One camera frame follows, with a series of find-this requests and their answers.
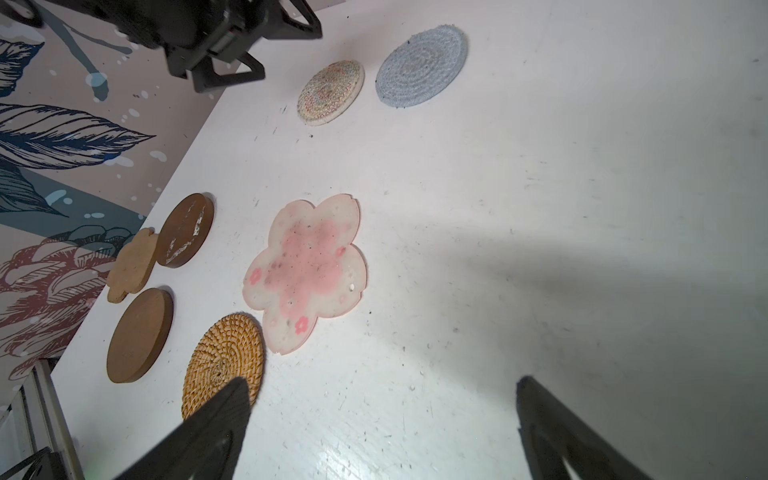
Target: flower-shaped coaster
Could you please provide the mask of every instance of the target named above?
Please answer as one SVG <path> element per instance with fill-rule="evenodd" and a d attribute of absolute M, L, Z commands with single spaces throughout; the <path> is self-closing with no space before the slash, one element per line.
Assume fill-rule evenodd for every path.
<path fill-rule="evenodd" d="M 357 98 L 365 71 L 358 61 L 344 60 L 315 74 L 299 95 L 299 117 L 307 125 L 327 124 Z"/>
<path fill-rule="evenodd" d="M 120 250 L 107 276 L 107 300 L 110 303 L 122 302 L 126 295 L 139 293 L 147 284 L 154 267 L 157 238 L 151 228 L 143 228 Z"/>
<path fill-rule="evenodd" d="M 386 58 L 376 75 L 376 93 L 390 107 L 412 107 L 447 87 L 467 58 L 458 28 L 440 25 L 413 35 Z"/>
<path fill-rule="evenodd" d="M 297 200 L 277 214 L 266 250 L 243 280 L 245 303 L 264 310 L 270 350 L 291 353 L 310 336 L 318 316 L 343 315 L 360 301 L 367 274 L 352 245 L 359 224 L 357 202 L 344 194 L 317 208 Z"/>
<path fill-rule="evenodd" d="M 253 406 L 263 369 L 264 347 L 256 324 L 242 313 L 225 316 L 208 329 L 192 354 L 184 377 L 181 416 L 188 419 L 238 376 L 248 382 Z"/>

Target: wallpaper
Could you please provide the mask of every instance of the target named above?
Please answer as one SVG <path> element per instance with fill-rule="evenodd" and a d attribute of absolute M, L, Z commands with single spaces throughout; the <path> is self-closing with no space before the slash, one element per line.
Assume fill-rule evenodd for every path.
<path fill-rule="evenodd" d="M 43 29 L 0 16 L 0 409 L 68 345 L 219 95 L 112 25 L 37 5 Z"/>

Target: brown wooden coaster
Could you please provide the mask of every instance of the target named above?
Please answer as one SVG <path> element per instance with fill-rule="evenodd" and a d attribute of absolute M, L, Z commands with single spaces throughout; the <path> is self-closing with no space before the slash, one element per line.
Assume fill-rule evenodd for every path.
<path fill-rule="evenodd" d="M 191 194 L 170 212 L 157 241 L 157 262 L 176 268 L 190 261 L 202 247 L 214 222 L 214 202 Z"/>
<path fill-rule="evenodd" d="M 256 402 L 264 367 L 264 346 L 255 322 L 242 313 L 225 316 L 203 336 L 184 378 L 181 416 L 186 420 L 229 381 L 248 382 L 250 404 Z"/>
<path fill-rule="evenodd" d="M 160 355 L 174 318 L 168 292 L 150 288 L 125 310 L 112 334 L 107 353 L 107 375 L 112 382 L 139 380 Z"/>
<path fill-rule="evenodd" d="M 152 274 L 158 237 L 151 228 L 143 228 L 120 250 L 107 276 L 107 301 L 120 303 L 129 293 L 139 293 L 144 288 Z"/>

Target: blue cotton rope coaster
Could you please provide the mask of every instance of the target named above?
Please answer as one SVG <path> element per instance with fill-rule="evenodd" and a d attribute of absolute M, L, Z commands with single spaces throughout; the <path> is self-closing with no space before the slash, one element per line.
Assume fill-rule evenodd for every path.
<path fill-rule="evenodd" d="M 376 75 L 376 93 L 390 107 L 412 107 L 447 87 L 467 58 L 464 34 L 440 25 L 413 35 L 384 61 Z"/>

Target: resin coaster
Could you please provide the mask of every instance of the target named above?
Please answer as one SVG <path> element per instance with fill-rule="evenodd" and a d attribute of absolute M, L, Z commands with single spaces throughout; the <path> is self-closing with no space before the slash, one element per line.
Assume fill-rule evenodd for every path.
<path fill-rule="evenodd" d="M 243 280 L 245 303 L 264 310 L 266 346 L 291 353 L 310 336 L 317 317 L 349 312 L 366 288 L 366 264 L 352 245 L 360 224 L 357 202 L 336 195 L 317 208 L 297 200 L 275 217 L 267 249 Z"/>
<path fill-rule="evenodd" d="M 327 124 L 357 98 L 365 71 L 358 61 L 344 60 L 319 71 L 299 95 L 299 117 L 307 125 Z"/>
<path fill-rule="evenodd" d="M 467 40 L 458 28 L 441 25 L 413 35 L 384 61 L 376 93 L 390 107 L 412 107 L 447 87 L 467 58 Z"/>

